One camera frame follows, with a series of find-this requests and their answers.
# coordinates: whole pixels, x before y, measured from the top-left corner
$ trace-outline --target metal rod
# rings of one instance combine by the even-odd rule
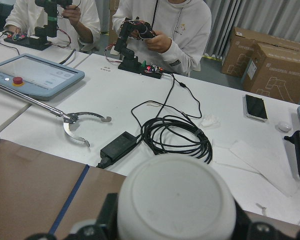
[[[52,113],[52,114],[54,114],[54,115],[56,115],[58,117],[63,117],[63,118],[66,118],[68,120],[71,120],[71,121],[74,120],[72,117],[70,117],[68,114],[65,114],[63,111],[61,111],[61,110],[59,110],[59,109],[57,109],[55,107],[52,107],[52,106],[50,106],[48,104],[45,104],[45,103],[43,103],[41,101],[35,100],[32,97],[27,96],[27,95],[25,95],[25,94],[23,94],[21,92],[18,92],[18,91],[14,90],[14,89],[11,89],[11,88],[9,88],[7,86],[4,86],[4,85],[0,84],[0,89],[3,90],[3,91],[8,92],[9,94],[12,94],[12,95],[20,98],[20,99],[22,99],[22,100],[24,100],[24,101],[26,101],[28,103],[31,103],[31,104],[36,105],[36,106],[39,106],[39,107],[41,107],[41,108],[49,111],[50,113]]]

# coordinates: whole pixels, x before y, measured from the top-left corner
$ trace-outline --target smartphone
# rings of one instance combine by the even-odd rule
[[[246,94],[244,97],[245,115],[248,118],[256,119],[262,122],[267,121],[268,116],[264,100],[259,97]]]

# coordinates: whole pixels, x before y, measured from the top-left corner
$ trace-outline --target box label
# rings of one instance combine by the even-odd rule
[[[256,70],[257,70],[257,66],[255,65],[254,61],[251,61],[250,66],[247,71],[250,79],[252,79],[254,77]]]

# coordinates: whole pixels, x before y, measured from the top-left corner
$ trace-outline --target white paper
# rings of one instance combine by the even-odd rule
[[[270,149],[255,149],[243,141],[237,141],[230,151],[262,174],[286,196],[291,197],[296,193],[298,186],[291,172],[285,172],[281,167],[281,164],[289,163],[280,161]]]

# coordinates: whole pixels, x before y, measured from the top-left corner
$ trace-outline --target person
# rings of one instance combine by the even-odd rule
[[[70,48],[77,51],[90,51],[100,39],[100,20],[95,0],[73,0],[72,5],[57,6],[57,37],[48,37],[48,41],[66,46],[71,39]],[[35,27],[48,23],[44,8],[36,5],[35,0],[16,0],[4,29],[13,33],[27,32],[35,34]]]
[[[120,33],[126,18],[148,22],[156,36],[129,39],[138,61],[189,76],[199,64],[211,32],[211,11],[203,0],[120,0],[112,29]]]

